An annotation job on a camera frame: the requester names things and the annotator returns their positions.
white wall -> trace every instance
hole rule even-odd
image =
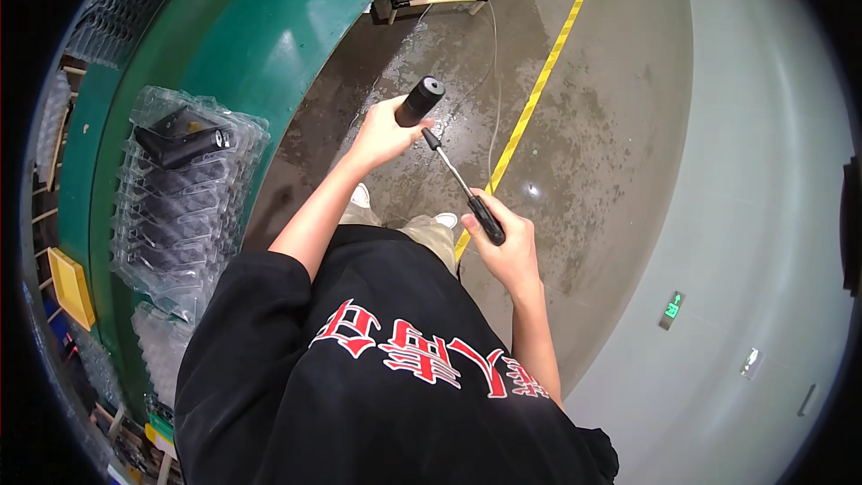
[[[673,200],[566,409],[609,434],[617,483],[771,483],[813,426],[846,344],[847,107],[802,0],[690,2],[692,101]],[[675,290],[687,297],[665,331]],[[765,360],[749,380],[739,368],[752,347]],[[819,395],[799,417],[811,384]]]

white sneaker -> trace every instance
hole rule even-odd
[[[360,183],[360,185],[353,190],[353,194],[350,195],[350,201],[362,208],[372,207],[372,196],[368,193],[368,188],[366,188],[363,183]]]
[[[450,229],[454,229],[455,226],[458,225],[458,216],[452,212],[438,213],[434,217],[434,221],[443,226],[447,226]]]

grey floor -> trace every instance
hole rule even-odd
[[[488,181],[574,0],[491,0],[475,17],[438,5],[385,25],[377,0],[344,38],[291,122],[264,181],[246,249],[269,245],[350,146],[372,103],[424,75],[447,86],[435,132],[470,184]],[[689,0],[585,0],[497,196],[530,218],[563,392],[622,315],[658,238],[676,182],[691,94]],[[366,178],[390,226],[422,213],[463,213],[463,194],[427,146]],[[456,228],[456,237],[461,229]],[[503,342],[512,303],[474,246],[462,282]]]

green curved conveyor belt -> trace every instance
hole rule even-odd
[[[84,77],[64,156],[60,249],[84,267],[97,336],[140,423],[149,380],[129,319],[143,296],[109,266],[115,173],[135,96],[158,85],[214,96],[269,120],[272,140],[253,179],[254,199],[308,86],[370,1],[167,0],[125,71],[92,64]],[[246,203],[246,218],[252,205]]]

green exit sign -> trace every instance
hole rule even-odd
[[[685,295],[679,291],[674,291],[671,298],[664,304],[664,314],[661,315],[659,326],[666,330],[671,329],[674,318],[679,314],[679,307],[682,307]]]

